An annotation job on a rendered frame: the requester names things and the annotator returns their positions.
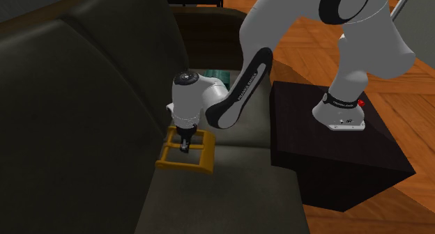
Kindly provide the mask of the teal book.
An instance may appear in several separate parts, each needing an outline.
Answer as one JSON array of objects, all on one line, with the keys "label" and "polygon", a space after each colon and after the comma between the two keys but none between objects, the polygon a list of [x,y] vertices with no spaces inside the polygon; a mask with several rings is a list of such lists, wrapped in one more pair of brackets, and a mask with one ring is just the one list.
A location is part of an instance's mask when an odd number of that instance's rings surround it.
[{"label": "teal book", "polygon": [[231,74],[230,71],[225,70],[206,70],[204,72],[205,77],[214,77],[219,79],[230,90]]}]

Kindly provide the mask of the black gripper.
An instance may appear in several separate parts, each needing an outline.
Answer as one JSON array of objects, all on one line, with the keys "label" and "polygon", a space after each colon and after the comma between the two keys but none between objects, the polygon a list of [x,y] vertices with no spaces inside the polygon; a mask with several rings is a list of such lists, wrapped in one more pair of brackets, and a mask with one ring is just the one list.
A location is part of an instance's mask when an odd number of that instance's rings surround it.
[{"label": "black gripper", "polygon": [[193,124],[191,128],[185,129],[176,126],[176,132],[181,137],[180,151],[188,153],[190,149],[190,140],[197,131],[197,125]]}]

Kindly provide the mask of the dark olive sofa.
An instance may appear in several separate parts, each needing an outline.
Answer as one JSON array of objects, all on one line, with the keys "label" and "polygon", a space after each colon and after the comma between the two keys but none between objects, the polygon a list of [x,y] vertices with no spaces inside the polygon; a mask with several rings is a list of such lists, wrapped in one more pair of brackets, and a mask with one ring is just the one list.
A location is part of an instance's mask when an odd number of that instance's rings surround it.
[{"label": "dark olive sofa", "polygon": [[295,172],[270,163],[268,79],[215,131],[213,174],[155,167],[174,76],[236,76],[244,18],[86,0],[0,38],[0,234],[310,234]]}]

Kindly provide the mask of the yellow frame rack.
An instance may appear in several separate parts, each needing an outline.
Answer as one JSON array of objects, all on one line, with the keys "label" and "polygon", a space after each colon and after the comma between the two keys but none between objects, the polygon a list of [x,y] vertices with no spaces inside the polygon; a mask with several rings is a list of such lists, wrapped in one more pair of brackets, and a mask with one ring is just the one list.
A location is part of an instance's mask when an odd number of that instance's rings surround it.
[{"label": "yellow frame rack", "polygon": [[167,141],[163,143],[161,158],[155,162],[155,167],[157,169],[193,171],[210,175],[213,173],[215,158],[215,136],[211,132],[197,129],[194,136],[199,136],[202,138],[201,144],[190,143],[190,149],[201,151],[199,163],[188,164],[167,161],[169,149],[175,148],[180,150],[181,143],[181,137],[176,132],[176,126],[169,126],[167,131]]}]

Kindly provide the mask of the dark robot stand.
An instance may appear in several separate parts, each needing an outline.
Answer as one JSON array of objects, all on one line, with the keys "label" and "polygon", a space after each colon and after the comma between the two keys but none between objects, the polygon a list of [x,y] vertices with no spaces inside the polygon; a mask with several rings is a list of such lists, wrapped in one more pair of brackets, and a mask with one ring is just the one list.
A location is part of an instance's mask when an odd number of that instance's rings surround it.
[{"label": "dark robot stand", "polygon": [[325,86],[275,81],[270,93],[270,150],[274,166],[295,171],[302,202],[345,212],[415,175],[365,93],[363,131],[332,131],[312,109]]}]

